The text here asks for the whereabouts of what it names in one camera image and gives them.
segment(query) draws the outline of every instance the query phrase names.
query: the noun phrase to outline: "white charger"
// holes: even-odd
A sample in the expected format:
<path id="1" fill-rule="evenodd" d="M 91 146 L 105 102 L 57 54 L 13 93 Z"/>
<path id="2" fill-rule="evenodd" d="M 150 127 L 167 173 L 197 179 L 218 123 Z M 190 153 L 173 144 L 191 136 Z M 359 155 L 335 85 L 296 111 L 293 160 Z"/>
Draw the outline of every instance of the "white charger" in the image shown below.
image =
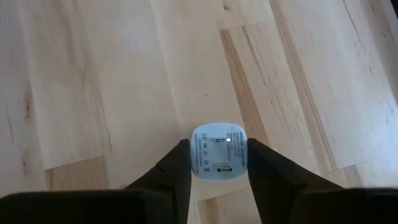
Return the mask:
<path id="1" fill-rule="evenodd" d="M 195 128 L 190 148 L 192 171 L 201 180 L 237 179 L 248 167 L 248 139 L 237 124 L 211 123 Z"/>

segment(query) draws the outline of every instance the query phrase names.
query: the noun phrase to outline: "black object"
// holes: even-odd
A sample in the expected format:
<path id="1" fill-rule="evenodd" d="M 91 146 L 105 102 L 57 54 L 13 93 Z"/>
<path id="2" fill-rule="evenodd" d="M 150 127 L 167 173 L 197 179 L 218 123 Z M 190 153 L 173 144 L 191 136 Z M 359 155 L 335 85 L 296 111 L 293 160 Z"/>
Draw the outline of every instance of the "black object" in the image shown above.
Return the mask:
<path id="1" fill-rule="evenodd" d="M 0 199 L 0 223 L 186 223 L 188 139 L 124 190 L 41 192 Z M 395 215 L 394 189 L 343 189 L 255 139 L 248 174 L 263 223 L 380 222 Z"/>

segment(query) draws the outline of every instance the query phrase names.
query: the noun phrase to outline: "wooden floor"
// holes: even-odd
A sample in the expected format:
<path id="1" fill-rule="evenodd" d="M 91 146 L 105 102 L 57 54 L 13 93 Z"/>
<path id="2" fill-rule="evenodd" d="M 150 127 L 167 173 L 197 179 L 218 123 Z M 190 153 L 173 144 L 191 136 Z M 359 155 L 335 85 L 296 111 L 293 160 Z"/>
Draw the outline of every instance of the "wooden floor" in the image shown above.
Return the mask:
<path id="1" fill-rule="evenodd" d="M 0 196 L 118 189 L 237 123 L 344 187 L 398 186 L 389 0 L 0 0 Z M 190 223 L 259 223 L 193 178 Z"/>

